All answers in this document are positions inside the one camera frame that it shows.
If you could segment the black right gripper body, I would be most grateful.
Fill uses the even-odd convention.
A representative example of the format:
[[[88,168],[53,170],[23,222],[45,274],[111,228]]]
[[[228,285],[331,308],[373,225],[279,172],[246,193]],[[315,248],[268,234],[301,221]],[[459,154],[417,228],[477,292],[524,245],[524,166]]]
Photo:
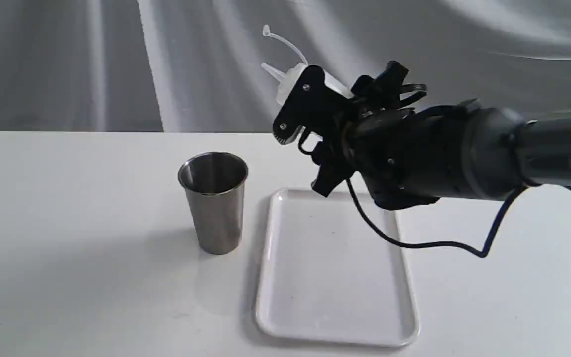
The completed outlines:
[[[295,84],[272,124],[272,134],[280,145],[303,140],[311,133],[343,150],[353,158],[347,146],[347,134],[361,112],[350,111],[350,100],[324,84],[324,69],[310,64]]]

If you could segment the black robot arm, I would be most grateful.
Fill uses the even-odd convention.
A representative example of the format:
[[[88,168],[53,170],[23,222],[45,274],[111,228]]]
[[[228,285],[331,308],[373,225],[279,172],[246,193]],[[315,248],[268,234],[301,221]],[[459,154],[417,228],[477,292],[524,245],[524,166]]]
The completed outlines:
[[[427,88],[406,84],[408,68],[396,61],[350,89],[317,65],[261,67],[278,82],[274,138],[297,141],[310,156],[319,168],[311,189],[320,196],[355,173],[388,211],[442,197],[500,201],[517,189],[571,186],[571,111],[523,116],[478,100],[417,111]]]

